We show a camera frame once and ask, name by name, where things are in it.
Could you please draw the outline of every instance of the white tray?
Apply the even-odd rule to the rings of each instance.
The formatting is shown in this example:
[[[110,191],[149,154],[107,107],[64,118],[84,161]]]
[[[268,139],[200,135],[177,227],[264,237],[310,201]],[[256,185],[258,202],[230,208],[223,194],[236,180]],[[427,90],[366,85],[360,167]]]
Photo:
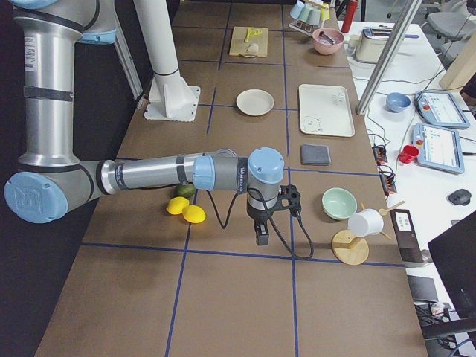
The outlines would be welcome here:
[[[345,87],[301,84],[300,129],[306,134],[354,136],[354,122]]]

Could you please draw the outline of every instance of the green avocado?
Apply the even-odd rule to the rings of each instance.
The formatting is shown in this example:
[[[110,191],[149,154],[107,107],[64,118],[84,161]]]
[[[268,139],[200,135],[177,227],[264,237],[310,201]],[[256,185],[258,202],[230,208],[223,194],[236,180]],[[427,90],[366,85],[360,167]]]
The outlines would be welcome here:
[[[178,184],[175,189],[175,195],[189,199],[196,192],[195,186],[192,184]]]

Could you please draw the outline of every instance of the round wooden base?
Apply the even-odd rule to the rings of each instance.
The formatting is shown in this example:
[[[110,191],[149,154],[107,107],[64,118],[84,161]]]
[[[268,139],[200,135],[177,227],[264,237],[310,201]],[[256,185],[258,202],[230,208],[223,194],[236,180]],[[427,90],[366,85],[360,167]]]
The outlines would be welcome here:
[[[359,241],[352,248],[349,248],[350,242],[354,239],[359,239]],[[356,237],[350,231],[344,230],[338,232],[332,238],[332,251],[341,262],[350,266],[357,266],[367,260],[369,245],[364,238]]]

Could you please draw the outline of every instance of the pink bowl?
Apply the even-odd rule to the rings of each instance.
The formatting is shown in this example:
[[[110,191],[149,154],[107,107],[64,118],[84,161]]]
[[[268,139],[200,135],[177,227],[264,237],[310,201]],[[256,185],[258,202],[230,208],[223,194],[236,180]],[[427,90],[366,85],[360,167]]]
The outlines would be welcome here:
[[[325,37],[320,37],[319,34],[324,32],[328,37],[335,41],[334,45],[331,45]],[[339,51],[339,48],[344,44],[344,35],[339,30],[333,28],[319,28],[312,33],[312,41],[314,42],[314,48],[317,52],[323,55],[334,54]]]

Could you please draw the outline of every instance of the blue tape grid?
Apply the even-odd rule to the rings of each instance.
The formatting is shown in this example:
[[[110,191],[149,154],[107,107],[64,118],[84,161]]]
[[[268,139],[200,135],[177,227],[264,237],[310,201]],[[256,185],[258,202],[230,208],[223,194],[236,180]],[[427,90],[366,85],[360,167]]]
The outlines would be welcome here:
[[[210,29],[215,29],[215,30],[224,30],[223,34],[223,41],[222,41],[222,50],[220,53],[220,59],[219,61],[212,61],[212,60],[194,60],[194,59],[179,59],[180,61],[183,62],[212,62],[212,63],[218,63],[218,70],[220,71],[221,66],[223,63],[231,63],[231,64],[240,64],[240,65],[278,65],[283,67],[283,82],[284,82],[284,99],[285,99],[285,108],[273,108],[272,110],[284,110],[286,113],[286,148],[287,148],[287,155],[290,154],[290,142],[289,142],[289,112],[296,112],[298,109],[290,109],[288,107],[288,92],[287,92],[287,85],[286,85],[286,68],[289,66],[286,64],[286,41],[285,41],[285,25],[284,25],[284,19],[285,19],[285,13],[284,13],[284,6],[281,5],[281,22],[282,22],[282,30],[273,30],[277,32],[282,33],[282,38],[283,38],[283,63],[245,63],[245,62],[234,62],[234,61],[224,61],[223,56],[225,52],[225,39],[227,36],[227,32],[229,31],[228,29],[228,24],[230,21],[230,14],[231,14],[231,9],[233,7],[233,4],[230,4],[229,11],[228,11],[228,17],[227,17],[227,22],[226,22],[226,28],[210,28]],[[177,26],[177,27],[182,27],[182,28],[194,28],[193,26]],[[213,98],[212,98],[212,103],[210,105],[208,104],[199,104],[199,106],[209,106],[210,107],[210,114],[208,117],[208,124],[207,124],[207,129],[206,133],[207,135],[210,132],[211,124],[212,124],[212,117],[213,117],[213,109],[215,107],[230,107],[233,108],[235,106],[232,105],[219,105],[215,104],[215,98],[216,98],[216,88],[213,91]],[[138,160],[137,158],[117,158],[117,159],[124,159],[124,160]],[[291,184],[291,176],[292,172],[309,172],[309,173],[326,173],[326,174],[337,174],[337,175],[356,175],[356,176],[375,176],[379,177],[378,174],[372,174],[372,173],[352,173],[352,172],[339,172],[339,171],[328,171],[328,170],[308,170],[308,169],[295,169],[288,167],[285,169],[288,174],[288,180],[289,183]],[[290,227],[290,240],[291,240],[291,247],[294,250],[295,246],[295,238],[294,238],[294,225],[293,225],[293,219],[292,217],[289,217],[289,227]],[[267,254],[248,254],[248,253],[232,253],[232,252],[226,252],[226,251],[203,251],[203,250],[196,250],[196,249],[189,249],[188,248],[188,243],[190,240],[190,230],[191,230],[191,225],[189,225],[188,230],[187,230],[187,238],[185,240],[185,245],[183,249],[180,248],[161,248],[161,247],[152,247],[152,246],[143,246],[143,245],[118,245],[118,244],[108,244],[108,243],[96,243],[96,242],[84,242],[82,245],[84,246],[94,246],[94,247],[99,247],[99,248],[125,248],[125,249],[141,249],[141,250],[148,250],[148,251],[172,251],[172,252],[178,252],[178,253],[183,253],[182,256],[182,261],[181,261],[181,268],[180,268],[180,273],[178,277],[178,283],[177,283],[177,288],[176,288],[176,297],[174,300],[173,304],[173,313],[172,317],[170,319],[170,328],[169,328],[169,334],[167,336],[167,347],[165,350],[164,357],[168,357],[170,354],[170,346],[172,344],[172,339],[173,339],[173,328],[176,320],[176,311],[177,311],[177,306],[179,304],[179,298],[180,298],[180,291],[181,291],[181,283],[182,283],[182,278],[184,274],[184,268],[185,268],[185,263],[187,259],[188,254],[207,254],[207,255],[222,255],[222,256],[229,256],[229,257],[249,257],[249,258],[259,258],[259,259],[278,259],[278,260],[290,260],[291,261],[291,270],[292,270],[292,308],[293,308],[293,316],[294,316],[294,340],[295,340],[295,357],[299,357],[299,335],[298,335],[298,299],[297,299],[297,288],[296,288],[296,261],[295,258],[290,257],[290,256],[279,256],[279,255],[267,255]],[[335,263],[335,264],[343,264],[340,260],[331,260],[331,259],[318,259],[318,258],[312,258],[311,260],[308,260],[308,262],[312,263]],[[391,267],[391,268],[404,268],[405,266],[403,264],[393,264],[393,263],[378,263],[378,262],[364,262],[362,265],[366,266],[384,266],[384,267]]]

